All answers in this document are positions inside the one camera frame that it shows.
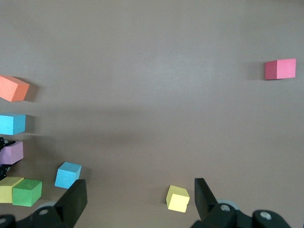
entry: yellow cube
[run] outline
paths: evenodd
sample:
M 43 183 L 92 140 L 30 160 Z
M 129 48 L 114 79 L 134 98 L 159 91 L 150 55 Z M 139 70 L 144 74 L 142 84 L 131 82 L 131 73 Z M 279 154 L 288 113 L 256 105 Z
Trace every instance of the yellow cube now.
M 0 181 L 0 203 L 13 203 L 13 188 L 23 177 L 6 177 Z
M 186 189 L 170 185 L 166 198 L 169 210 L 186 212 L 190 196 Z

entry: light blue cube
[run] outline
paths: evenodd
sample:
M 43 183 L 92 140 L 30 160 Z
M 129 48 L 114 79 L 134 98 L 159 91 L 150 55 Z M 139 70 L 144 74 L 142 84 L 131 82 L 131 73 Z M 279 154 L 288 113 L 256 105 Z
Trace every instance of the light blue cube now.
M 55 186 L 68 189 L 79 179 L 81 165 L 65 162 L 57 171 Z
M 0 114 L 0 134 L 15 135 L 25 131 L 25 114 Z

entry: block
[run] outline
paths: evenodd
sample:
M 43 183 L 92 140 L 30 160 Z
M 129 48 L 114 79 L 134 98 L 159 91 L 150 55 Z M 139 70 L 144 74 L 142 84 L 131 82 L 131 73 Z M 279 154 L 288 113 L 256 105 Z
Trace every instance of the block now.
M 170 185 L 166 198 L 169 210 L 186 212 L 189 200 L 190 196 L 186 189 Z
M 41 197 L 42 182 L 24 179 L 13 187 L 13 205 L 31 207 Z
M 296 59 L 280 59 L 265 63 L 265 80 L 295 77 Z
M 23 142 L 15 142 L 0 152 L 0 164 L 12 165 L 23 159 Z
M 0 75 L 0 97 L 7 101 L 23 101 L 29 89 L 29 84 L 13 76 Z
M 57 171 L 55 186 L 68 189 L 79 179 L 81 165 L 65 162 Z
M 23 177 L 6 177 L 0 181 L 0 203 L 13 202 L 13 187 L 23 179 Z
M 0 114 L 0 134 L 15 135 L 25 131 L 25 114 Z

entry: pink cube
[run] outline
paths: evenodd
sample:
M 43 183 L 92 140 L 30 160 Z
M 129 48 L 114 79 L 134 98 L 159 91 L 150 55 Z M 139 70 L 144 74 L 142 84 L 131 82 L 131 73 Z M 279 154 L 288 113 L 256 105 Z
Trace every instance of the pink cube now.
M 23 142 L 16 142 L 0 151 L 0 164 L 12 165 L 23 158 Z
M 265 80 L 295 77 L 295 58 L 265 63 Z

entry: screw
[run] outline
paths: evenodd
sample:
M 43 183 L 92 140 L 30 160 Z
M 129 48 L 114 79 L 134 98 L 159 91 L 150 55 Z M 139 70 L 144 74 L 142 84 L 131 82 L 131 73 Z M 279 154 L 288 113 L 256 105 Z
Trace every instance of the screw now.
M 3 224 L 6 222 L 6 218 L 0 218 L 0 224 Z
M 39 215 L 45 215 L 47 213 L 48 213 L 48 209 L 44 209 L 39 212 Z
M 230 207 L 225 204 L 221 205 L 220 208 L 222 209 L 222 211 L 227 211 L 227 212 L 230 211 Z
M 272 219 L 271 215 L 270 215 L 269 213 L 267 213 L 266 211 L 262 211 L 262 212 L 260 213 L 260 216 L 261 216 L 262 218 L 264 218 L 264 219 L 267 219 L 267 220 L 271 220 L 271 219 Z

